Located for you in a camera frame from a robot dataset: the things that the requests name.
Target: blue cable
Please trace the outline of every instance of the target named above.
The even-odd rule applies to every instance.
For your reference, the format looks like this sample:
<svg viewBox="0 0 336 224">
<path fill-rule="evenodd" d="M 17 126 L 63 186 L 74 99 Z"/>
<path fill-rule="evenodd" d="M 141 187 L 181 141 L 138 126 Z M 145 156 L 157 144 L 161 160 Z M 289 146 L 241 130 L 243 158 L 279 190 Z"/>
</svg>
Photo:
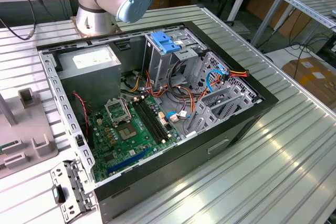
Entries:
<svg viewBox="0 0 336 224">
<path fill-rule="evenodd" d="M 210 74 L 212 72 L 215 72 L 217 74 L 220 74 L 221 76 L 223 76 L 224 74 L 227 74 L 227 72 L 220 72 L 219 70 L 217 69 L 213 69 L 213 70 L 210 70 L 210 72 L 206 75 L 206 86 L 208 87 L 209 91 L 210 92 L 213 92 L 214 90 L 212 89 L 210 83 L 209 83 L 209 77 L 210 77 Z"/>
<path fill-rule="evenodd" d="M 169 118 L 170 118 L 170 116 L 172 116 L 172 115 L 174 115 L 174 114 L 176 114 L 176 113 L 175 113 L 175 112 L 173 112 L 173 111 L 172 111 L 172 112 L 169 112 L 169 113 L 166 115 L 166 118 L 167 118 L 167 119 L 169 119 Z"/>
</svg>

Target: slotted aluminum surface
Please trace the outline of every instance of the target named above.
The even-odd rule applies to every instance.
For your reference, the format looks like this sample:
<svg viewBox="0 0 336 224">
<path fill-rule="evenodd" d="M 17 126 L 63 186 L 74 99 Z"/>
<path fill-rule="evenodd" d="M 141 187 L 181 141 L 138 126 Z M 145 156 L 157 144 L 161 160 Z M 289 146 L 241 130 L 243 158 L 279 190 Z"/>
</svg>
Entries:
<svg viewBox="0 0 336 224">
<path fill-rule="evenodd" d="M 285 0 L 328 28 L 336 27 L 336 18 L 331 12 L 336 9 L 336 0 Z"/>
<path fill-rule="evenodd" d="M 336 207 L 335 115 L 204 8 L 184 6 L 148 11 L 122 30 L 192 20 L 280 101 L 245 139 L 112 223 L 323 223 Z M 15 28 L 26 34 L 30 26 Z M 23 87 L 39 92 L 59 155 L 0 180 L 4 223 L 62 223 L 50 191 L 49 170 L 73 159 L 51 99 L 35 46 L 76 39 L 71 22 L 38 26 L 22 42 L 0 29 L 0 92 Z M 93 211 L 74 223 L 101 223 Z"/>
</svg>

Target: green motherboard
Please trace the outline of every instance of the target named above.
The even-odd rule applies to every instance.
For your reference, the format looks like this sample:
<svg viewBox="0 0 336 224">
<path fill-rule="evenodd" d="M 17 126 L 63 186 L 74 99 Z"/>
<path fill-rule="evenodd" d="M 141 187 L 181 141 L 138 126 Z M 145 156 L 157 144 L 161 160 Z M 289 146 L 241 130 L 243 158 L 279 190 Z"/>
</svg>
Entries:
<svg viewBox="0 0 336 224">
<path fill-rule="evenodd" d="M 145 109 L 148 109 L 146 112 L 150 111 L 152 113 L 150 116 L 148 116 L 149 113 L 139 111 L 137 105 L 132 102 L 128 102 L 126 105 L 130 112 L 131 120 L 122 121 L 118 126 L 115 124 L 113 126 L 111 117 L 121 116 L 123 114 L 122 108 L 114 106 L 113 109 L 109 108 L 111 114 L 106 109 L 103 109 L 89 115 L 94 143 L 94 148 L 91 148 L 91 152 L 96 160 L 96 164 L 93 167 L 96 182 L 136 164 L 139 160 L 147 158 L 160 150 L 175 145 L 176 142 L 181 140 L 178 132 L 170 122 L 167 121 L 166 125 L 162 125 L 160 122 L 160 115 L 162 116 L 163 112 L 154 98 L 147 97 L 142 104 Z M 167 141 L 158 142 L 158 138 L 155 138 L 156 135 L 153 136 L 150 133 L 151 131 L 145 126 L 149 122 L 144 122 L 141 119 L 145 119 L 145 114 L 148 118 L 155 117 L 157 122 L 161 123 L 161 129 L 159 130 L 164 130 L 164 134 L 169 136 Z"/>
</svg>

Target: yellow wire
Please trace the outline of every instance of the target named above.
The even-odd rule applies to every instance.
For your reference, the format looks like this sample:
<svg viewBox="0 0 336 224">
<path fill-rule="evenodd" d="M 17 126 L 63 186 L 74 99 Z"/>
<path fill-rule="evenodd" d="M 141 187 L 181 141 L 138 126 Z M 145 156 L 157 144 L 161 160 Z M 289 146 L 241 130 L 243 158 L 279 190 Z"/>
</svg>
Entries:
<svg viewBox="0 0 336 224">
<path fill-rule="evenodd" d="M 131 92 L 131 93 L 133 93 L 135 90 L 137 90 L 138 89 L 138 85 L 139 85 L 139 76 L 138 76 L 138 78 L 137 78 L 137 82 L 135 83 L 135 86 L 134 86 L 134 88 L 133 89 L 131 89 L 131 90 L 129 90 L 129 92 Z"/>
</svg>

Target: blue pcie slot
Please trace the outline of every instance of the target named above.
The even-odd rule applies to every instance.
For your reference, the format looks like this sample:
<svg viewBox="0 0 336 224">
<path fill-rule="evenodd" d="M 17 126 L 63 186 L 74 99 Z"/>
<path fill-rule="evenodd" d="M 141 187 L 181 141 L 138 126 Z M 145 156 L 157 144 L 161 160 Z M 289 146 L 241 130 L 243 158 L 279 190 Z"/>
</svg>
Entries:
<svg viewBox="0 0 336 224">
<path fill-rule="evenodd" d="M 108 168 L 107 173 L 113 173 L 116 170 L 119 170 L 119 169 L 133 163 L 134 161 L 137 161 L 137 160 L 143 158 L 148 150 L 149 150 L 149 148 L 145 149 L 143 152 L 140 152 L 140 153 L 136 154 L 133 157 L 130 157 L 129 159 L 126 159 L 125 161 L 123 161 L 123 162 L 121 162 L 117 165 L 114 165 L 114 166 Z"/>
</svg>

